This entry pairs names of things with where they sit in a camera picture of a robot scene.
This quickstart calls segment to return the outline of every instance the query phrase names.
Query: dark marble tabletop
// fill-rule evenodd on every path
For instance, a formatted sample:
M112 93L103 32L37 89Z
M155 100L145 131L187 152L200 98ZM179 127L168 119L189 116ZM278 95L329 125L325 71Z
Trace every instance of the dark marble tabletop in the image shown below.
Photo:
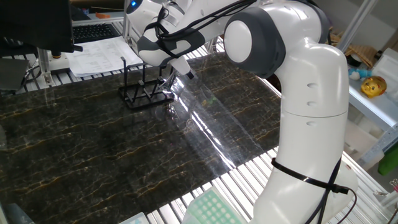
M117 224L278 145L280 98L258 77L224 55L190 64L179 100L143 111L121 75L1 98L0 202L38 224Z

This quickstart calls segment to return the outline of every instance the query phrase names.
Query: metal grating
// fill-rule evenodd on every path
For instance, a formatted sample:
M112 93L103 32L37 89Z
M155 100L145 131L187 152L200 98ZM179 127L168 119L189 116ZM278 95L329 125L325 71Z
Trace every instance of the metal grating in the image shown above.
M123 27L122 20L109 20L115 28L121 33ZM218 52L224 52L223 40L221 37L218 38L216 50ZM184 55L184 58L189 60L197 57L203 57L208 55L204 46L199 49ZM36 60L34 54L31 55L19 55L15 57L5 57L14 59L27 59L30 60L30 65ZM142 67L133 68L133 70L142 69ZM82 82L94 78L105 77L109 75L117 75L122 73L122 70L116 70L112 72L100 73L85 78L77 78L72 72L65 72L52 75L56 86L64 85L68 83ZM266 80L262 80L267 86L272 88L279 96L280 93L273 88L273 86ZM51 88L47 86L43 79L29 80L27 84L21 88L15 94L22 94L30 91L42 90L44 88ZM261 156L229 171L215 180L201 186L192 192L181 196L180 198L169 202L167 205L147 214L147 219L151 224L179 224L183 220L183 216L187 211L189 203L197 196L202 194L205 190L211 186L215 186L224 198L242 215L247 221L253 216L254 202L264 189L267 184L269 175L271 174L272 164L271 159L277 154L277 148L264 153ZM353 168L358 176L359 189L358 202L353 212L350 213L348 218L343 223L387 223L392 213L385 208L381 207L377 200L373 197L374 191L385 192L385 190L367 174L355 161L353 161L347 154L343 154L343 160ZM332 218L328 223L335 224L345 216L349 207L352 206L351 202L342 212L337 214L335 218Z
M253 216L254 202L267 184L271 174L271 159L277 154L277 148L229 171L209 183L201 186L167 205L147 214L151 224L179 224L187 211L189 203L211 186L215 186L234 209L248 222ZM358 175L359 189L358 202L354 210L343 223L387 223L391 213L373 201L370 196L375 190L384 190L375 183L362 168L352 161L347 154L343 160L351 166ZM332 218L328 223L338 223L348 212L353 201L343 211Z

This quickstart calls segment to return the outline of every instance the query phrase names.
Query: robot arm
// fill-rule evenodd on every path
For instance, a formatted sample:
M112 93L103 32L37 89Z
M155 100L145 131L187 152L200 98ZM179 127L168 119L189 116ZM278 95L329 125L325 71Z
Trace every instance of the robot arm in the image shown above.
M140 1L143 6L153 3ZM335 179L335 184L358 188L355 173L339 162L348 112L348 68L341 51L319 44L326 42L329 28L321 10L300 1L261 0L195 0L186 10L174 3L157 9L153 15L159 16L148 20L151 25L141 28L136 38L136 52L145 62L170 63L186 74L188 63L179 56L224 33L227 57L237 67L261 78L275 73L282 84L275 161L308 179ZM135 17L148 10L138 7L129 15L133 26ZM319 186L273 169L251 223L325 223L352 197L352 192L326 194ZM310 219L325 199L322 220Z

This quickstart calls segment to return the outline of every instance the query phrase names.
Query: metal frame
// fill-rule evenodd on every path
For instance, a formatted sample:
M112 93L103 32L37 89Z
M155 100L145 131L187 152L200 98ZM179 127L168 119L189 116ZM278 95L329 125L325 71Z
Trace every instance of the metal frame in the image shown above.
M353 20L348 25L345 33L341 37L337 48L340 49L342 52L345 52L351 42L353 41L359 27L365 20L366 16L372 11L379 0L364 0L361 7L359 8L358 12L355 14Z
M39 55L39 65L42 72L42 76L39 78L44 79L46 85L55 86L51 76L49 54L47 53L47 50L38 48L37 54Z

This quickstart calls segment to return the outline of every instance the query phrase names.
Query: black cable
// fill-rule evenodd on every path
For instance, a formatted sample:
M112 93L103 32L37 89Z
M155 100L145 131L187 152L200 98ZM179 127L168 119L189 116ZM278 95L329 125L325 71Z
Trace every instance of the black cable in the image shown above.
M203 17L203 18L201 18L201 19L197 19L197 20L191 22L188 26L186 26L183 29L180 29L180 30L174 32L173 34L163 35L162 37L168 37L168 36L171 37L171 36L174 36L174 35L177 35L177 34L182 34L186 30L192 28L193 26L195 26L195 25L197 25L197 24L199 24L199 23L201 23L201 22L203 22L203 21L205 21L205 20L207 20L207 19L209 19L211 17L215 17L216 16L217 19L219 19L217 14L219 14L221 12L224 12L225 10L231 9L233 7L236 7L236 6L241 6L243 4L248 4L249 2L250 2L250 4L252 4L252 3L256 2L256 0L245 0L245 1L234 2L234 3L232 3L232 4L228 5L228 6L225 6L225 7L221 8L221 9L219 9L219 10L217 10L217 11L215 11L215 12L213 12L213 13L211 13L211 14Z
M27 81L35 80L35 79L37 79L37 78L39 78L39 77L41 76L42 73L39 72L39 74L37 74L37 76L32 75L33 78L28 79L28 76L29 76L30 74L33 74L33 71L34 71L36 68L39 68L39 67L40 67L40 66L36 66L36 67L30 69L29 73L28 73L28 74L24 77L24 79L22 80L21 88L22 88L24 85L26 85Z
M347 214L346 214L337 224L342 223L342 222L344 221L344 219L346 219L346 218L348 217L348 215L353 211L353 209L354 209L354 207L355 207L355 205L356 205L356 201L357 201L357 199L358 199L357 196L356 196L356 193L355 193L355 191L354 191L353 189L351 189L351 188L349 188L349 187L343 187L343 188L345 188L345 189L351 191L351 192L354 194L355 199L354 199L354 204L353 204L353 206L351 206L351 208L349 208Z
M331 173L331 176L329 178L328 184L333 184L337 178L337 174L338 174L338 170L340 168L340 164L341 164L341 158L339 159L339 161L337 162L335 168L333 169L333 172ZM323 213L325 212L325 208L326 208L326 202L328 200L328 196L330 193L330 189L326 190L323 193L322 199L319 202L317 208L315 209L315 211L313 211L313 213L311 214L310 218L305 222L305 224L310 224L312 222L312 220L315 218L315 216L318 214L318 212L320 211L320 215L318 218L318 223L322 222L322 218L323 218Z
M329 31L329 33L328 33L328 44L331 45L330 31Z
M398 212L398 208L396 209L396 212L394 212L394 214L392 215L390 221L388 221L387 224L390 224L390 223L392 222L392 220L394 219L394 217L397 215L397 212Z
M159 33L156 33L156 35L157 35L159 40L171 41L171 40L181 39L183 37L186 37L186 36L188 36L190 34L193 34L194 32L196 32L196 31L208 26L209 24L211 24L212 22L216 21L219 18L227 16L228 13L233 12L233 11L235 11L237 9L242 8L242 7L246 8L246 7L250 6L254 2L256 2L256 0L238 1L238 2L232 3L229 6L226 6L226 7L222 8L222 9L220 9L220 10L217 10L214 13L211 13L211 14L209 14L209 15L201 18L201 19L193 21L188 26L186 26L183 29L180 29L180 30L178 30L178 31L176 31L176 32L174 32L172 34L159 34ZM241 9L241 10L239 10L237 12L234 12L234 13L232 13L230 15L238 13L238 12L240 12L242 10L243 9ZM211 17L214 17L214 18L209 20L208 22L202 24L200 27L197 27L197 28L195 28L193 30L190 30L189 32L186 32L187 30L191 29L193 26L195 26L195 25L197 25L197 24L199 24L199 23L201 23L201 22L203 22L203 21L205 21L205 20L207 20L207 19L209 19Z

